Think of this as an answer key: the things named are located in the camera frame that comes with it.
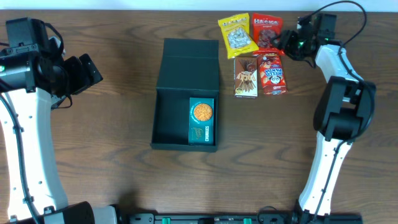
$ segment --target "wooden table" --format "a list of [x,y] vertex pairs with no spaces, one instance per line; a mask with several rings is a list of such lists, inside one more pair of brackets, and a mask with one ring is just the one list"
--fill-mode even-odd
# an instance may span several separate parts
[[[0,21],[34,17],[63,35],[67,56],[88,53],[104,80],[52,112],[58,172],[70,203],[120,203],[164,212],[291,210],[315,153],[312,118],[326,86],[321,70],[284,57],[289,94],[235,99],[233,61],[217,19],[237,12],[1,11]],[[294,29],[306,12],[268,12]],[[362,15],[337,13],[346,40]],[[344,161],[333,212],[360,212],[366,223],[398,219],[398,14],[369,13],[347,46],[355,70],[377,85],[376,114]],[[7,42],[4,23],[0,41]],[[217,153],[153,151],[155,85],[166,37],[220,41],[220,146]],[[7,221],[9,174],[0,142],[0,222]]]

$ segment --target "red snack bag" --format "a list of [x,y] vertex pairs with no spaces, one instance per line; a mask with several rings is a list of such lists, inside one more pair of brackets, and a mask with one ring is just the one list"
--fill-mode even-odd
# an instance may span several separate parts
[[264,94],[287,93],[284,70],[277,53],[260,54],[257,57],[257,66]]
[[273,52],[285,55],[283,50],[278,50],[271,44],[271,38],[280,34],[283,23],[282,18],[253,13],[253,39],[259,46],[259,50],[253,52],[254,55]]

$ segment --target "open box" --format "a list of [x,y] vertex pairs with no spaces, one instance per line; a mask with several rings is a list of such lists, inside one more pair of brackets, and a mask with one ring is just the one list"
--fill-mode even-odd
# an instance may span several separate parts
[[[217,40],[165,39],[156,84],[151,147],[215,152],[218,145],[219,64]],[[214,99],[213,145],[189,145],[190,98]]]

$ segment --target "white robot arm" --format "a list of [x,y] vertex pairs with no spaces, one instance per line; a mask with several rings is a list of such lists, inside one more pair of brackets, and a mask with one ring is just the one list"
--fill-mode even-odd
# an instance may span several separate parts
[[[37,19],[6,22],[10,47],[0,52],[0,119],[10,175],[10,222],[116,223],[114,207],[69,205],[58,176],[50,113],[65,98],[100,82],[87,54],[63,60],[61,35]],[[49,39],[45,27],[60,38]]]
[[[316,64],[321,68],[326,82],[329,82],[331,77],[341,77],[347,81],[358,83],[357,79],[347,74],[338,56],[339,48],[340,46],[337,45],[322,45],[315,58]],[[345,64],[352,70],[352,73],[360,78],[348,61],[345,49],[342,49],[342,57]],[[361,94],[361,92],[358,90],[355,95],[359,96],[359,94]],[[344,97],[342,100],[349,102],[349,98],[347,97]],[[309,213],[315,214],[318,209],[317,213],[319,215],[328,215],[330,213],[331,195],[337,181],[337,176],[344,158],[352,146],[352,144],[343,143],[340,150],[336,152],[335,149],[342,141],[341,139],[335,138],[331,138],[328,141],[321,132],[317,132],[317,149],[312,162],[310,175],[304,191],[298,199],[302,210],[308,210]],[[330,169],[332,169],[332,172],[330,177],[328,177]]]

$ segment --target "snack bag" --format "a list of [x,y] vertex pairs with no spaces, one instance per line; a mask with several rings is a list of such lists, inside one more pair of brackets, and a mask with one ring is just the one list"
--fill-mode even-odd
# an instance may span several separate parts
[[285,55],[283,50],[278,50],[271,44],[271,38],[279,35],[282,30],[282,18],[253,13],[252,23],[254,41],[259,46],[259,50],[253,52],[254,55],[273,52]]
[[284,70],[277,53],[260,54],[257,57],[257,66],[264,94],[287,93]]
[[259,49],[249,36],[249,19],[249,14],[244,13],[218,21],[218,25],[223,33],[228,59]]

